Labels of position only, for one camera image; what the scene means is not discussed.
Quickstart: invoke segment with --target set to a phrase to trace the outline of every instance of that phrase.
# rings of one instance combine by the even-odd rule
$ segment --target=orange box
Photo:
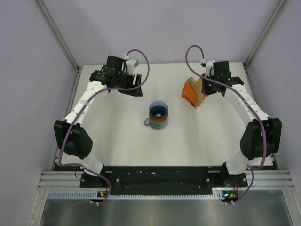
[[[197,81],[190,77],[185,81],[184,88],[182,91],[182,97],[186,99],[192,106],[197,108],[207,97],[202,93],[203,82],[199,78]]]

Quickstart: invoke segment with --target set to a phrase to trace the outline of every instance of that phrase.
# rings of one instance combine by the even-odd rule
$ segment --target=metal panel
[[[292,226],[281,191],[250,192],[238,205],[222,201],[110,200],[97,207],[49,200],[43,226]],[[53,217],[62,214],[58,220]]]

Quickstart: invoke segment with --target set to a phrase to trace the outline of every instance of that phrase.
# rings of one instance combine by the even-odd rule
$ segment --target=gray wall
[[[208,59],[245,61],[278,0],[44,0],[79,65],[145,52],[184,62],[192,44]],[[190,59],[199,62],[200,53]]]
[[[33,0],[0,1],[0,225],[26,225],[74,70]]]
[[[283,123],[277,159],[301,198],[301,1],[289,0],[250,65],[261,107]]]

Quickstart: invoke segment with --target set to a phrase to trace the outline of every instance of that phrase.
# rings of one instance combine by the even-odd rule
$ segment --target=white table surface
[[[200,64],[191,66],[199,73]],[[74,105],[84,93],[91,73],[102,65],[83,66]],[[145,78],[147,65],[137,73]],[[230,63],[232,76],[239,76],[250,92],[243,65]],[[207,97],[195,109],[181,93],[185,81],[195,77],[186,64],[151,64],[142,86],[143,97],[111,91],[97,107],[86,129],[93,140],[92,152],[104,165],[115,166],[221,166],[239,151],[245,127],[230,103],[220,94]],[[152,101],[168,104],[168,125],[154,130],[143,124]],[[272,165],[267,158],[265,165]]]

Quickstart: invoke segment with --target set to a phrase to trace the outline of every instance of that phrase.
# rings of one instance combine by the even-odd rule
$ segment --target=blue mug
[[[164,101],[156,100],[150,104],[149,118],[144,120],[145,126],[162,129],[168,123],[168,106]]]

